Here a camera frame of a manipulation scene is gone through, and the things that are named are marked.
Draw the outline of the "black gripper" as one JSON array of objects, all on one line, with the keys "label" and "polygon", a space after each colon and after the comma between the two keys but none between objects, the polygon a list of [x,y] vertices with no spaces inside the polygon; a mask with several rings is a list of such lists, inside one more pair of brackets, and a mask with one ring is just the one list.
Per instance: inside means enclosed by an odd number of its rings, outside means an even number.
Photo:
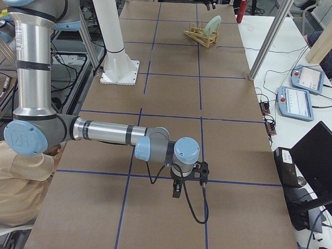
[{"label": "black gripper", "polygon": [[190,171],[184,172],[180,166],[171,166],[170,176],[173,181],[173,198],[179,198],[182,191],[181,181],[197,180],[197,167],[193,167]]}]

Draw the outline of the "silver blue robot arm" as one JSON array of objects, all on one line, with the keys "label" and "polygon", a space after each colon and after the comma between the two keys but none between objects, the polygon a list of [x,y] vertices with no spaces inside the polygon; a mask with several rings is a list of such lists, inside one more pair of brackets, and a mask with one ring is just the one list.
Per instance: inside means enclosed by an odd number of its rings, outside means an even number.
[{"label": "silver blue robot arm", "polygon": [[199,144],[190,137],[169,139],[165,128],[85,120],[57,113],[51,106],[50,32],[79,31],[79,1],[7,1],[15,23],[19,105],[4,131],[17,153],[32,156],[62,141],[95,140],[133,146],[135,156],[171,169],[175,186],[186,180],[206,180],[199,162]]}]

